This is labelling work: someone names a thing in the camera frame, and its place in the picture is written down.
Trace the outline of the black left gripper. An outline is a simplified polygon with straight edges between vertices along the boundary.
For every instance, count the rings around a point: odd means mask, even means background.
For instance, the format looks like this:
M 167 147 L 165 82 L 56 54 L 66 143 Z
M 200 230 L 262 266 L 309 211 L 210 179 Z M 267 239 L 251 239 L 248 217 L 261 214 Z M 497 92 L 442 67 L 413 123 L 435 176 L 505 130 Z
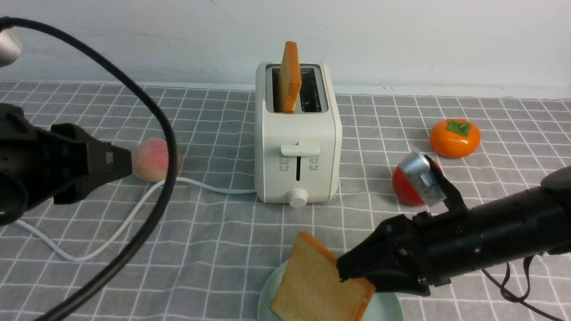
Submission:
M 75 124 L 32 125 L 23 109 L 1 104 L 1 224 L 58 196 L 84 177 L 84 193 L 132 174 L 130 150 L 88 138 Z

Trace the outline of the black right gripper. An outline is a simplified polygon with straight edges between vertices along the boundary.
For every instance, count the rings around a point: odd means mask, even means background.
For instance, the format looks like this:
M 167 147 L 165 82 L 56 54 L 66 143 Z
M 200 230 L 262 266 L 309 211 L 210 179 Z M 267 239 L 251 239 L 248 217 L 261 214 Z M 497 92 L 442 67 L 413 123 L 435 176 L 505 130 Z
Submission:
M 467 217 L 420 213 L 382 221 L 361 244 L 337 258 L 341 282 L 369 281 L 375 292 L 430 296 L 431 287 L 476 270 Z

